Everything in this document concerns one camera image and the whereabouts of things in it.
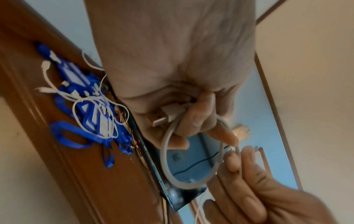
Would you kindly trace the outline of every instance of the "fingernail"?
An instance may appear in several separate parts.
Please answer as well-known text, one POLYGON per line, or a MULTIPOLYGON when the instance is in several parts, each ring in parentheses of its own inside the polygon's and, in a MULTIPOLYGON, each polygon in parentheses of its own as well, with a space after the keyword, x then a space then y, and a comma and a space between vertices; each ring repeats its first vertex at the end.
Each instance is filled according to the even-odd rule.
POLYGON ((258 219, 263 215, 261 205, 259 205, 253 198, 245 197, 243 199, 243 205, 244 212, 251 218, 251 220, 258 219))
POLYGON ((193 125, 196 127, 200 127, 200 126, 202 126, 204 121, 205 121, 204 116, 200 116, 199 114, 196 114, 193 118, 193 125))

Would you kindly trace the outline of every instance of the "hand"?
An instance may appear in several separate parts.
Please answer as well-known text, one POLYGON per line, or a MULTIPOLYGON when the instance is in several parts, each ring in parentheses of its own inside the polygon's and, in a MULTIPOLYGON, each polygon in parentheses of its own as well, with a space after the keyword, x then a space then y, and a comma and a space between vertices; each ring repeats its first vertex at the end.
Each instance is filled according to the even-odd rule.
POLYGON ((252 147, 242 150, 241 159, 225 154, 208 188, 215 201, 207 200, 203 209, 211 224, 336 224, 318 198, 281 185, 261 169, 252 147))
POLYGON ((145 114, 197 102, 169 142, 188 149, 201 131, 228 145, 237 138, 216 123, 231 115, 254 59, 254 0, 85 0, 97 50, 113 90, 143 136, 160 147, 163 127, 145 114))

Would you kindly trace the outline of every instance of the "black wire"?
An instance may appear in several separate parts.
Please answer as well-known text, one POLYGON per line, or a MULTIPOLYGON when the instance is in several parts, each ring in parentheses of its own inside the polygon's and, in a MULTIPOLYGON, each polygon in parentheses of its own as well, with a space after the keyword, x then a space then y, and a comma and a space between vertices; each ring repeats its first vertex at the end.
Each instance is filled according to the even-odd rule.
POLYGON ((175 175, 177 175, 177 174, 180 174, 180 173, 184 173, 184 172, 188 171, 189 169, 191 169, 192 167, 194 167, 195 165, 197 165, 197 164, 199 164, 199 163, 201 163, 201 162, 207 161, 207 160, 209 160, 209 159, 214 158, 218 153, 219 153, 219 151, 216 152, 213 156, 211 156, 211 157, 209 157, 209 158, 206 158, 206 159, 200 160, 199 162, 196 162, 195 164, 191 165, 190 167, 188 167, 188 168, 185 169, 185 170, 182 170, 182 171, 179 171, 179 172, 177 172, 177 173, 174 173, 173 176, 175 176, 175 175))

